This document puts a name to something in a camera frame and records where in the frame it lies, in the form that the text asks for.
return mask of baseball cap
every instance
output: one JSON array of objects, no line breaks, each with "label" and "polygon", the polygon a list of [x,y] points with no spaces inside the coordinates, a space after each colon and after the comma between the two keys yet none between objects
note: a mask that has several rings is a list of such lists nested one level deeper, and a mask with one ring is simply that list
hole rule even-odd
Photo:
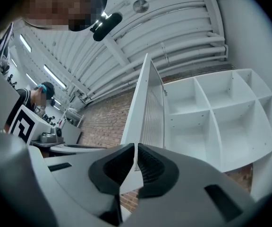
[{"label": "baseball cap", "polygon": [[54,96],[55,91],[54,91],[54,86],[52,83],[45,81],[42,84],[38,85],[38,87],[40,87],[41,85],[43,85],[44,87],[44,93],[46,93],[46,99],[47,100],[51,100],[51,98]]}]

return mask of black and white shirt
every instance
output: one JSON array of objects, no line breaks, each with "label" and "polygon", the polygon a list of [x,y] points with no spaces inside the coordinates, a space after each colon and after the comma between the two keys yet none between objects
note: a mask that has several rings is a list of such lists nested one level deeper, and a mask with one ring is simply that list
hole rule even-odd
[{"label": "black and white shirt", "polygon": [[27,89],[18,89],[17,93],[19,94],[19,99],[17,103],[14,105],[14,108],[12,109],[8,119],[7,119],[7,125],[11,125],[12,121],[15,118],[15,115],[17,114],[19,108],[21,105],[26,106],[26,108],[30,109],[32,112],[35,111],[35,104],[31,105],[30,95],[31,92]]}]

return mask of white ceiling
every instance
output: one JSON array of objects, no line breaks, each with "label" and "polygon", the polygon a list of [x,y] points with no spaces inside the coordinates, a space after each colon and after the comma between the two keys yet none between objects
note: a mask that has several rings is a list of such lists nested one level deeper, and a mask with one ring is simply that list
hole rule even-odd
[{"label": "white ceiling", "polygon": [[[121,86],[119,90],[113,90],[119,92],[131,86],[125,86],[126,82],[132,81],[134,85],[137,73],[134,73],[133,78],[126,77],[138,71],[141,63],[135,63],[134,68],[115,79],[112,79],[112,75],[132,62],[141,62],[147,52],[154,54],[162,50],[162,55],[156,53],[157,56],[153,57],[161,76],[176,73],[177,70],[171,69],[173,66],[185,70],[186,67],[181,66],[187,61],[224,54],[215,52],[189,59],[184,57],[190,51],[224,45],[224,42],[194,43],[194,46],[183,47],[185,42],[215,36],[208,32],[224,36],[221,29],[217,30],[221,25],[211,23],[211,9],[214,13],[218,8],[214,4],[211,6],[210,0],[146,0],[149,9],[145,13],[133,11],[135,1],[108,0],[106,14],[120,12],[123,20],[101,42],[94,41],[93,33],[88,29],[81,32],[45,31],[17,22],[13,43],[20,66],[36,81],[52,82],[56,88],[55,98],[66,108],[70,97],[78,89],[85,93],[85,101],[91,101],[95,94],[103,95],[101,92],[110,92]],[[20,34],[31,45],[31,53],[20,42]],[[44,64],[67,85],[65,90],[43,69]]]}]

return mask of pipe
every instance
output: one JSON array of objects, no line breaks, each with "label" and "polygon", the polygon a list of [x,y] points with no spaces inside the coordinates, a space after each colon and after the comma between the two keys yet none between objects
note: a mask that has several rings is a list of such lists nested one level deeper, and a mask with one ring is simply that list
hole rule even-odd
[{"label": "pipe", "polygon": [[221,37],[221,35],[219,35],[219,34],[216,34],[216,33],[212,33],[212,32],[207,32],[207,36],[208,37]]},{"label": "pipe", "polygon": [[[197,46],[197,45],[210,44],[210,43],[213,43],[213,42],[224,42],[224,41],[225,41],[225,38],[220,37],[220,36],[200,38],[200,39],[183,41],[183,42],[178,43],[178,44],[170,45],[170,46],[166,47],[166,51],[167,51],[167,53],[171,53],[171,52],[174,52],[174,51],[177,51],[177,50],[181,50],[181,49],[185,49],[185,48],[189,48],[189,47],[193,47],[193,46]],[[150,56],[151,56],[152,59],[156,58],[156,57],[159,57],[159,56],[162,56],[162,55],[163,55],[162,48],[154,51],[153,53],[150,53]],[[116,77],[120,76],[121,74],[125,73],[129,69],[132,69],[132,68],[140,65],[141,63],[143,63],[143,60],[144,60],[143,58],[139,58],[138,60],[136,60],[136,61],[130,63],[129,65],[123,67],[122,69],[116,71],[115,73],[110,75],[109,78],[105,79],[104,81],[97,84],[96,86],[93,86],[93,88],[88,93],[86,93],[86,95],[83,97],[83,99],[89,97],[97,89],[100,89],[101,87],[103,87],[104,85],[106,85],[107,83],[109,83],[110,81],[115,79]]]},{"label": "pipe", "polygon": [[[213,56],[213,57],[207,57],[207,58],[201,58],[201,59],[198,59],[198,60],[188,61],[188,62],[183,63],[183,64],[179,64],[179,65],[176,65],[176,66],[173,66],[173,67],[170,67],[170,68],[162,69],[161,71],[159,71],[159,74],[162,74],[162,73],[167,72],[167,71],[169,71],[169,70],[177,69],[177,68],[179,68],[179,67],[184,67],[184,66],[187,66],[187,65],[190,65],[190,64],[196,64],[196,63],[200,63],[200,62],[213,61],[213,60],[225,59],[225,58],[227,58],[227,55]],[[108,92],[106,92],[106,93],[104,93],[104,94],[102,94],[102,95],[100,95],[100,96],[98,96],[98,97],[96,97],[96,98],[94,98],[94,99],[86,100],[85,103],[88,104],[88,103],[91,103],[91,102],[93,102],[93,101],[96,101],[96,100],[98,100],[99,98],[102,98],[102,97],[104,97],[104,96],[107,96],[108,94],[110,94],[110,93],[112,93],[112,92],[115,92],[115,91],[117,91],[117,90],[119,90],[119,89],[122,89],[122,88],[124,88],[124,87],[127,87],[127,86],[131,86],[131,85],[135,84],[137,81],[138,81],[138,79],[135,79],[135,80],[133,80],[133,81],[130,81],[130,82],[128,82],[128,83],[125,83],[125,84],[123,84],[123,85],[121,85],[121,86],[119,86],[119,87],[117,87],[117,88],[114,88],[114,89],[112,89],[111,91],[108,91]]]},{"label": "pipe", "polygon": [[169,67],[169,68],[162,69],[162,70],[159,71],[159,74],[162,74],[162,73],[167,72],[169,70],[174,70],[174,69],[177,69],[177,68],[180,68],[180,67],[184,67],[184,66],[187,66],[187,65],[199,63],[199,62],[212,61],[212,60],[218,60],[218,59],[224,59],[224,58],[227,58],[227,56],[225,56],[225,55],[213,56],[213,57],[201,58],[201,59],[194,60],[194,61],[188,61],[188,62],[183,63],[183,64],[179,64],[179,65],[176,65],[176,66],[172,66],[172,67]]},{"label": "pipe", "polygon": [[[216,47],[216,48],[205,48],[205,49],[198,49],[198,50],[194,50],[194,51],[190,51],[190,52],[186,52],[183,54],[179,54],[176,56],[171,57],[171,62],[174,61],[179,61],[181,59],[187,59],[187,58],[191,58],[191,57],[195,57],[195,56],[199,56],[199,55],[206,55],[206,54],[211,54],[211,53],[219,53],[219,52],[224,52],[225,51],[225,47]],[[160,66],[163,65],[167,65],[167,62],[157,62],[155,63],[155,66],[158,68]],[[109,84],[108,86],[106,86],[104,89],[100,90],[99,92],[95,93],[95,95],[93,97],[90,97],[88,100],[86,100],[86,103],[89,102],[90,100],[95,99],[96,97],[100,96],[101,94],[104,94],[105,92],[108,92],[109,90],[111,90],[112,88],[114,88],[115,86],[124,83],[130,79],[132,79],[133,77],[139,76],[141,70],[137,70],[134,71],[120,79],[118,79],[116,82],[112,82],[111,84]]]},{"label": "pipe", "polygon": [[110,94],[110,93],[112,93],[112,92],[115,92],[115,91],[119,90],[119,89],[122,89],[122,88],[128,87],[128,86],[131,86],[131,85],[137,83],[137,81],[138,81],[138,79],[135,79],[135,80],[133,80],[133,81],[129,81],[129,82],[127,82],[127,83],[125,83],[125,84],[122,84],[122,85],[120,85],[119,87],[114,88],[114,89],[112,89],[112,90],[110,90],[110,91],[108,91],[108,92],[106,92],[106,93],[104,93],[104,94],[102,94],[102,95],[100,95],[100,96],[94,98],[94,99],[88,99],[88,100],[85,101],[85,103],[88,104],[88,103],[90,103],[90,102],[93,102],[93,101],[95,101],[95,100],[98,100],[99,98],[102,98],[103,96],[106,96],[106,95],[108,95],[108,94]]}]

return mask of wall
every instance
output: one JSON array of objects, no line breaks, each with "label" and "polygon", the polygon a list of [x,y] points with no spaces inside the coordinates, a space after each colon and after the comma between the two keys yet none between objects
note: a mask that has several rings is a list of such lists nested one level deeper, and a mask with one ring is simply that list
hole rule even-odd
[{"label": "wall", "polygon": [[49,116],[49,117],[52,117],[54,116],[55,119],[52,120],[53,123],[57,123],[57,121],[61,118],[61,116],[63,115],[63,112],[60,111],[60,110],[57,110],[56,108],[52,107],[51,105],[47,105],[46,106],[46,114]]},{"label": "wall", "polygon": [[272,91],[272,22],[255,0],[218,0],[229,61],[252,68]]}]

